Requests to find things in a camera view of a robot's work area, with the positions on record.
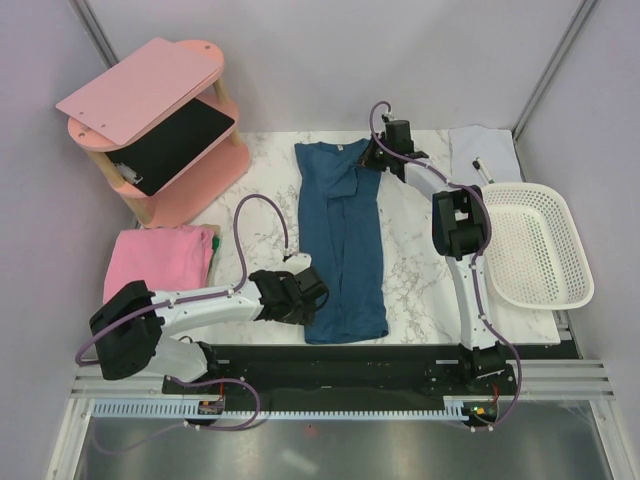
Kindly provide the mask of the dark blue t shirt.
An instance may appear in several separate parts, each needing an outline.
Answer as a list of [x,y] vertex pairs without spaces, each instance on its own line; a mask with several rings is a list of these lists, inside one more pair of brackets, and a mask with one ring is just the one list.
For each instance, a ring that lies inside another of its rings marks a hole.
[[299,247],[329,289],[305,328],[308,344],[375,340],[389,333],[377,196],[381,173],[358,164],[369,141],[294,145],[301,175]]

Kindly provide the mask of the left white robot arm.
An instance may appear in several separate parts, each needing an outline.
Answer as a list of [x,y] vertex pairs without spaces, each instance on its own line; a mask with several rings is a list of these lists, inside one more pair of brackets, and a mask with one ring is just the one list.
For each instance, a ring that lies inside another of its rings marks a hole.
[[238,289],[152,291],[142,280],[122,287],[89,320],[102,378],[148,371],[208,393],[219,382],[212,348],[186,343],[183,332],[228,322],[275,321],[307,326],[329,300],[317,270],[257,270]]

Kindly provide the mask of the pink t shirt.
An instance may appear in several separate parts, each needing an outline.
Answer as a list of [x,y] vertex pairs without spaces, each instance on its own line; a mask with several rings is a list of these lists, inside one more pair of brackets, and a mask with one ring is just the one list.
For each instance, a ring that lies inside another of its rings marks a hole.
[[108,302],[137,280],[151,291],[205,287],[219,236],[220,228],[214,225],[121,231],[107,268],[102,300]]

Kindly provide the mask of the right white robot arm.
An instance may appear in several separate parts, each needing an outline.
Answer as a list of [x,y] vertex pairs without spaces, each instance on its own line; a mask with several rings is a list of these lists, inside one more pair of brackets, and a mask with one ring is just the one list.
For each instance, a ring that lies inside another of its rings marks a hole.
[[431,199],[432,241],[451,272],[461,323],[458,381],[467,392],[483,392],[494,375],[507,367],[506,354],[490,323],[485,250],[492,224],[477,186],[455,183],[415,148],[410,122],[390,112],[382,115],[384,130],[371,140],[358,165],[388,171]]

